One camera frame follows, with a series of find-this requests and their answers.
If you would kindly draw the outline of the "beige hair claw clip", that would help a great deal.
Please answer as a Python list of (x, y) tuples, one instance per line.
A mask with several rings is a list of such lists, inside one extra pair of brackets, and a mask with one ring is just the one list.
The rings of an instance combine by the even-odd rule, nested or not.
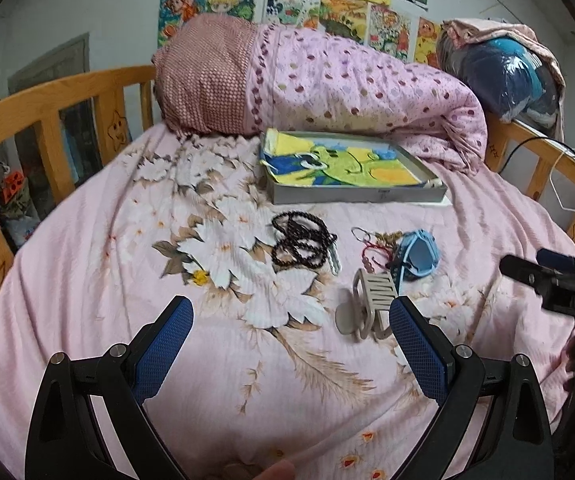
[(335, 312), (338, 332), (358, 340), (387, 339), (393, 333), (389, 324), (391, 303), (398, 290), (388, 273), (369, 273), (359, 269), (346, 301)]

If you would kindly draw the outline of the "blue hair claw clip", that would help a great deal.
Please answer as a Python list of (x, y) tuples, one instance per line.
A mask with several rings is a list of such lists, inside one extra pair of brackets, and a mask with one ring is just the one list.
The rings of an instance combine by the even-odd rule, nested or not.
[(402, 294), (404, 282), (416, 281), (433, 274), (439, 261), (440, 251), (432, 233), (416, 230), (403, 234), (389, 266), (389, 273), (398, 294)]

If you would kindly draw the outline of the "silver hair clip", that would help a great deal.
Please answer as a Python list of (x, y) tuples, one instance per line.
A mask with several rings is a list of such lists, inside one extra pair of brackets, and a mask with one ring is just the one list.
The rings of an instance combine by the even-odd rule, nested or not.
[(332, 244), (327, 247), (327, 260), (329, 260), (329, 266), (331, 273), (334, 276), (338, 276), (342, 271), (341, 259), (339, 259), (336, 245)]

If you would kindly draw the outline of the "pink floral bed sheet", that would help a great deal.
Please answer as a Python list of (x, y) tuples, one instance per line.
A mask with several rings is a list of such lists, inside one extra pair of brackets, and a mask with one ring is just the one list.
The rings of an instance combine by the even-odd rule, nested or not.
[(574, 324), (498, 270), (508, 254), (575, 244), (497, 174), (441, 170), (449, 207), (319, 204), (339, 270), (282, 270), (270, 252), (278, 207), (260, 181), (259, 142), (141, 136), (46, 218), (0, 289), (0, 461), (24, 473), (31, 412), (48, 359), (99, 356), (132, 339), (176, 296), (195, 321), (145, 408), (194, 479), (290, 458), (301, 479), (385, 479), (432, 419), (394, 339), (339, 333), (367, 234), (423, 229), (438, 268), (403, 289), (455, 344), (530, 357), (550, 417), (566, 399)]

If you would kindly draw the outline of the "grey tray with frog cloth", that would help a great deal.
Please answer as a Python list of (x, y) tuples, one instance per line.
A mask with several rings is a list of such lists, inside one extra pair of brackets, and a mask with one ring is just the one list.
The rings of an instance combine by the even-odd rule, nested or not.
[(448, 188), (391, 141), (347, 133), (263, 133), (259, 163), (274, 204), (440, 204)]

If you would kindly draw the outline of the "rolled pink dotted quilt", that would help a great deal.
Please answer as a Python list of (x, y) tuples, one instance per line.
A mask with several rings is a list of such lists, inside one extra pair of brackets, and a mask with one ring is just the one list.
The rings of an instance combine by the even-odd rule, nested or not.
[(200, 14), (153, 65), (161, 117), (174, 132), (358, 133), (464, 174), (484, 165), (486, 118), (469, 87), (351, 39)]

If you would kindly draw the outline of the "wooden bed rail right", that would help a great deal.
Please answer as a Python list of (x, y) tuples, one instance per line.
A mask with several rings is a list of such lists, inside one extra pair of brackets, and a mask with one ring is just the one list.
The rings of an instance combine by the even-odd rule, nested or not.
[(522, 122), (501, 122), (493, 114), (486, 115), (488, 143), (485, 164), (496, 174), (502, 174), (511, 159), (520, 151), (527, 151), (536, 157), (524, 194), (537, 202), (549, 188), (557, 200), (557, 206), (571, 215), (565, 231), (575, 243), (575, 207), (567, 206), (562, 195), (555, 188), (554, 178), (559, 176), (575, 186), (575, 151), (565, 148), (549, 136)]

